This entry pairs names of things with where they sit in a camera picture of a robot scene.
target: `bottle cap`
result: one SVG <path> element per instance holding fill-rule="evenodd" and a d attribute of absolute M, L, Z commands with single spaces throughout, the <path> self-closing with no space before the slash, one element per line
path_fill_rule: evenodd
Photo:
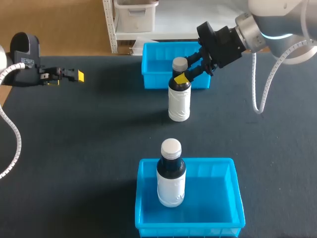
<path fill-rule="evenodd" d="M 188 62 L 184 57 L 177 57 L 173 60 L 173 70 L 177 72 L 184 72 L 187 68 Z"/>
<path fill-rule="evenodd" d="M 180 157 L 182 153 L 182 145 L 176 139 L 166 139 L 161 147 L 162 156 L 168 160 L 175 160 Z"/>

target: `blue tray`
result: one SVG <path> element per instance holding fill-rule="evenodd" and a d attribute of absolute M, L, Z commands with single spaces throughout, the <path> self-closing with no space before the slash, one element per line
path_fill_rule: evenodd
<path fill-rule="evenodd" d="M 146 89 L 167 89 L 172 77 L 172 62 L 176 57 L 192 55 L 199 51 L 198 42 L 145 43 L 143 47 L 142 74 Z M 209 88 L 211 77 L 206 72 L 196 77 L 192 89 Z"/>
<path fill-rule="evenodd" d="M 229 158 L 187 158 L 183 203 L 164 207 L 157 195 L 158 159 L 139 164 L 135 226 L 141 237 L 238 236 L 245 225 L 234 163 Z"/>

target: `dark bottle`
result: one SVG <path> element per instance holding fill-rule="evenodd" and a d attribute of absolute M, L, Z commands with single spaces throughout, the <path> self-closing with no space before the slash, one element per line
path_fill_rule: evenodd
<path fill-rule="evenodd" d="M 178 140 L 171 138 L 162 143 L 157 165 L 158 199 L 166 207 L 177 207 L 184 200 L 186 165 L 181 153 Z"/>
<path fill-rule="evenodd" d="M 185 121 L 190 115 L 190 82 L 177 84 L 175 77 L 187 70 L 187 59 L 177 57 L 173 60 L 173 76 L 168 83 L 168 115 L 173 121 Z"/>

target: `dark mat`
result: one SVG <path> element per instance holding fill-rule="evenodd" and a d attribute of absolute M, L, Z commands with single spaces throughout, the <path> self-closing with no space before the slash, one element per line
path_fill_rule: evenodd
<path fill-rule="evenodd" d="M 4 111 L 22 154 L 0 180 L 0 237 L 138 237 L 138 163 L 174 137 L 183 157 L 230 157 L 246 226 L 240 237 L 317 237 L 317 58 L 282 66 L 262 115 L 253 112 L 251 55 L 192 92 L 191 116 L 167 115 L 167 91 L 143 89 L 140 57 L 48 57 L 84 84 L 14 88 Z M 259 55 L 258 100 L 274 59 Z M 15 137 L 0 119 L 0 170 Z"/>

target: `wooden floor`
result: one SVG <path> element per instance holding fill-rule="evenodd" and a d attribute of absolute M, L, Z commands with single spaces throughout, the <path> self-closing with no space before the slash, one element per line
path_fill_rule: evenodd
<path fill-rule="evenodd" d="M 0 45 L 9 52 L 15 33 L 39 38 L 42 56 L 111 54 L 102 0 L 1 0 Z M 0 87 L 3 105 L 9 87 Z"/>

